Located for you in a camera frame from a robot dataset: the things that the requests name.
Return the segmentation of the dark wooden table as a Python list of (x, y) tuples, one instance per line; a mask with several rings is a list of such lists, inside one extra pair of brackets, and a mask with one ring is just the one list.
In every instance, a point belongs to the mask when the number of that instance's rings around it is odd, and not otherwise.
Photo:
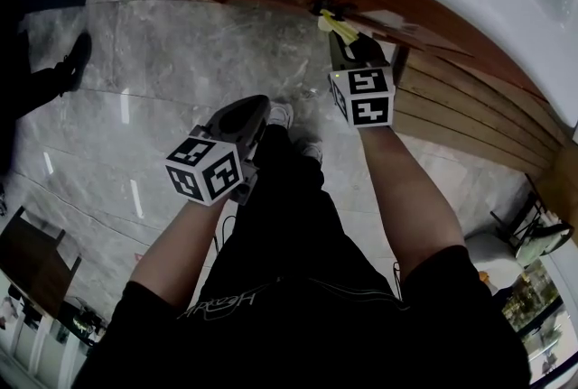
[(25, 207), (0, 233), (0, 272), (45, 316), (58, 317), (81, 261), (71, 234)]

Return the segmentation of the pale green bag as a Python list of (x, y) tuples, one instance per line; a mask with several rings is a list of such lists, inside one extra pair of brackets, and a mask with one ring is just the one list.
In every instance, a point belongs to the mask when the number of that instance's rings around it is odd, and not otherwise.
[(567, 242), (574, 228), (565, 222), (549, 227), (536, 227), (524, 237), (516, 253), (517, 262), (527, 267), (542, 255), (548, 255)]

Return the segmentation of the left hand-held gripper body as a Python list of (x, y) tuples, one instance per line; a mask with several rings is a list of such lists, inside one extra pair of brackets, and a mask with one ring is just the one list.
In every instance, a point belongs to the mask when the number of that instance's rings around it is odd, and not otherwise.
[(258, 143), (259, 133), (216, 136), (196, 126), (167, 156), (165, 168), (176, 192), (191, 201), (209, 207), (228, 197), (244, 205), (256, 186)]

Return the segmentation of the glass window panel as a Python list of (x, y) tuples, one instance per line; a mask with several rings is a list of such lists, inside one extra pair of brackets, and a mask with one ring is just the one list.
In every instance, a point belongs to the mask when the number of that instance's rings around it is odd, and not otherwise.
[(527, 352), (530, 385), (566, 383), (578, 370), (578, 330), (542, 260), (529, 264), (502, 292), (502, 312)]

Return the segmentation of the wooden step platform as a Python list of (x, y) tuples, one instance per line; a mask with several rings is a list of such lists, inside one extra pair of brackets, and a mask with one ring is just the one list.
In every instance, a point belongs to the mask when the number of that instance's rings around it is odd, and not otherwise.
[(570, 132), (543, 100), (473, 68), (410, 51), (394, 128), (431, 143), (539, 176)]

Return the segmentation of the dark round-back chair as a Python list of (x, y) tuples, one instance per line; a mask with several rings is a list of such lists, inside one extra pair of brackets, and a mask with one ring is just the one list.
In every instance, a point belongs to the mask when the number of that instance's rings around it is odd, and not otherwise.
[(532, 178), (527, 173), (525, 177), (529, 185), (527, 198), (513, 218), (506, 222), (493, 211), (490, 212), (497, 223), (496, 234), (498, 238), (511, 248), (515, 257), (524, 237), (528, 236), (536, 227), (549, 227), (565, 222), (547, 209)]

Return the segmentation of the white shelf unit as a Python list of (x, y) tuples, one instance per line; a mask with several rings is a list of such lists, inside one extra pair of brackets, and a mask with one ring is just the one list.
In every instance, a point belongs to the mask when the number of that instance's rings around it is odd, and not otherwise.
[(0, 273), (0, 389), (70, 389), (93, 345), (34, 309)]

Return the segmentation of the person's right forearm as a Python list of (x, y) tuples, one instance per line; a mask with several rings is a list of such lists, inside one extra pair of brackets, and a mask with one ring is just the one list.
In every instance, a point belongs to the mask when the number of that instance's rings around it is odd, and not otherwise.
[(464, 245), (450, 204), (396, 133), (370, 127), (359, 129), (359, 136), (401, 277), (443, 249)]

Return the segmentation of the person's black shirt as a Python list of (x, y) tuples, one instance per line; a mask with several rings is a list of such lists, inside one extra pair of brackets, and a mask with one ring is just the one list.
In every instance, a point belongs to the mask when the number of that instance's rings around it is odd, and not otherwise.
[(400, 297), (374, 270), (354, 279), (277, 277), (184, 312), (130, 282), (73, 389), (529, 388), (525, 347), (465, 248), (421, 263)]

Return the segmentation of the yellow cloth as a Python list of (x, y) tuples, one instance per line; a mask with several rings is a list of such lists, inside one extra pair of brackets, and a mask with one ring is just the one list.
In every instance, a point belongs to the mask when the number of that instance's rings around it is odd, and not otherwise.
[(359, 31), (344, 21), (335, 18), (335, 14), (327, 9), (321, 9), (318, 17), (318, 29), (322, 32), (335, 32), (346, 46), (359, 39)]

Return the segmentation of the large cardboard sheet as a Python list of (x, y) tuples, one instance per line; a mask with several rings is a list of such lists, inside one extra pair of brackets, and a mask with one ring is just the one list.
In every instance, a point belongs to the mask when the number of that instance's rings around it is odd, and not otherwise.
[(557, 154), (536, 188), (548, 210), (578, 227), (578, 144), (570, 143)]

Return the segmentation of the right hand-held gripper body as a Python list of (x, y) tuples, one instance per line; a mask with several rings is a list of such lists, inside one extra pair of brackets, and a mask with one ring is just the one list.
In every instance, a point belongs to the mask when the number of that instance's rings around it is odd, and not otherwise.
[(335, 105), (348, 126), (370, 128), (393, 123), (396, 86), (390, 64), (342, 69), (328, 76)]

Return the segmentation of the person's white shoe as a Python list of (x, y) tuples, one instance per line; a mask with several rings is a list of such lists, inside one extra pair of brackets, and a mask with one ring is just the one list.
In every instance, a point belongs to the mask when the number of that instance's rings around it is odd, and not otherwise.
[(294, 122), (294, 109), (290, 103), (273, 102), (267, 123), (269, 125), (279, 125), (288, 130)]
[(301, 138), (296, 143), (298, 153), (306, 158), (312, 158), (317, 163), (322, 165), (322, 141), (314, 141), (313, 139)]

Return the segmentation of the person's left forearm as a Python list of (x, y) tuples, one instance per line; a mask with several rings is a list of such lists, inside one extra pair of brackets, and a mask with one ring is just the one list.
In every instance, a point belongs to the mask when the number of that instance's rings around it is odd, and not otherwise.
[(224, 199), (205, 207), (187, 202), (137, 263), (130, 280), (156, 294), (178, 310), (185, 310), (197, 282)]

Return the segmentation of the person's black trousers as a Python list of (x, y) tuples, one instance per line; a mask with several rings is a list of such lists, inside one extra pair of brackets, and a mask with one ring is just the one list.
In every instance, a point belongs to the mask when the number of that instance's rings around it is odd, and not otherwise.
[(392, 300), (386, 278), (348, 237), (320, 163), (299, 154), (287, 130), (270, 125), (256, 149), (256, 186), (202, 289), (204, 298), (258, 287), (284, 297), (331, 293), (352, 301)]

